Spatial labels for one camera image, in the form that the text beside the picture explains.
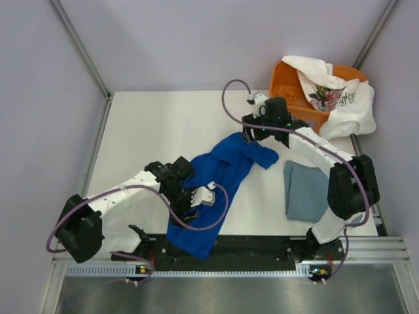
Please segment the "blue printed t shirt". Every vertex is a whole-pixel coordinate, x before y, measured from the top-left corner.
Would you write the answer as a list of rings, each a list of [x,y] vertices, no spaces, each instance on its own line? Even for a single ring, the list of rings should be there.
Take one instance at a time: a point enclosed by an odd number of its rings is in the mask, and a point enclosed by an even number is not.
[[[208,153],[192,159],[195,170],[194,176],[187,181],[186,187],[207,186],[215,183],[215,203],[212,206],[199,205],[196,208],[198,216],[189,225],[203,228],[212,225],[209,230],[194,231],[177,224],[170,219],[166,232],[166,239],[177,248],[201,260],[209,256],[215,245],[219,231],[230,209],[225,200],[231,204],[242,181],[247,177],[251,168],[257,164],[268,169],[279,160],[279,155],[271,148],[264,147],[257,142],[246,143],[240,132],[233,133]]]

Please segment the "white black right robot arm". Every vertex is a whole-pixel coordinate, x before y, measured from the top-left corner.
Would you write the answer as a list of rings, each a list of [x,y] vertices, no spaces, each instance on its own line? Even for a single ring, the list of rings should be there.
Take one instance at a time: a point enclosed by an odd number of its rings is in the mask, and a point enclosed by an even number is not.
[[[251,114],[242,117],[242,137],[248,143],[273,136],[287,148],[310,160],[328,178],[328,208],[307,233],[305,240],[293,247],[297,261],[319,259],[329,252],[349,227],[350,219],[369,214],[380,199],[373,161],[365,154],[352,156],[320,137],[305,121],[292,118],[284,98],[250,94]]]

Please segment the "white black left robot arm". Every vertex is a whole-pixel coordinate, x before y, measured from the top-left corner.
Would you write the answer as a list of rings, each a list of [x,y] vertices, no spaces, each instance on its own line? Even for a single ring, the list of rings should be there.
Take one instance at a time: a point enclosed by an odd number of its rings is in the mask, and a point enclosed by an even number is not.
[[[149,250],[143,239],[145,235],[133,223],[122,223],[123,213],[158,194],[186,222],[192,216],[189,211],[193,207],[212,198],[204,187],[184,187],[184,181],[193,172],[192,164],[184,157],[172,164],[151,162],[106,195],[84,199],[76,194],[67,200],[61,215],[65,221],[55,236],[77,263],[90,260],[98,252],[124,252],[134,259],[142,259]]]

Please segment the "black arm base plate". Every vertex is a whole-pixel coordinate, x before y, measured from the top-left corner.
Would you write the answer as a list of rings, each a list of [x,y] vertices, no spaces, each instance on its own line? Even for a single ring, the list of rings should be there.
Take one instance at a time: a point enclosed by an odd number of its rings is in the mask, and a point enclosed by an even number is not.
[[[209,256],[201,260],[172,245],[163,234],[151,234],[133,253],[150,260],[156,270],[262,271],[294,270],[297,262],[326,264],[343,257],[342,243],[307,253],[303,237],[273,235],[220,235]]]

